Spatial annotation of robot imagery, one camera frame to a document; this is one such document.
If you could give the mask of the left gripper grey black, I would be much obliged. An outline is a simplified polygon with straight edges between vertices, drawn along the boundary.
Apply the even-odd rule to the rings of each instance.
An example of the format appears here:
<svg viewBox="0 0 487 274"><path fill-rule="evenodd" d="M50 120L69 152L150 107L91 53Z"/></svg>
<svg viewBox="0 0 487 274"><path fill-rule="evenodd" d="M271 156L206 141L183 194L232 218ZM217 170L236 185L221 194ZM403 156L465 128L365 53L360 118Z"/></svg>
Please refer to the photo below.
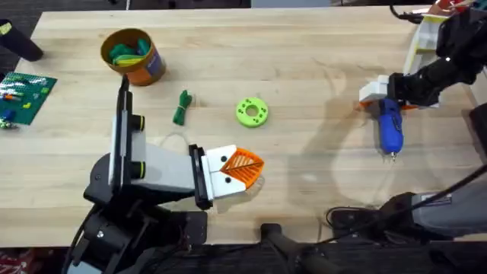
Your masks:
<svg viewBox="0 0 487 274"><path fill-rule="evenodd" d="M212 200L242 193L259 178L264 161L236 145L205 152L208 194L202 171L204 151L197 145L188 154L146 142L145 130L131 129L126 116L113 117L110 152L93 166L84 198L100 206L142 200L150 205L193 197L201 210Z"/></svg>

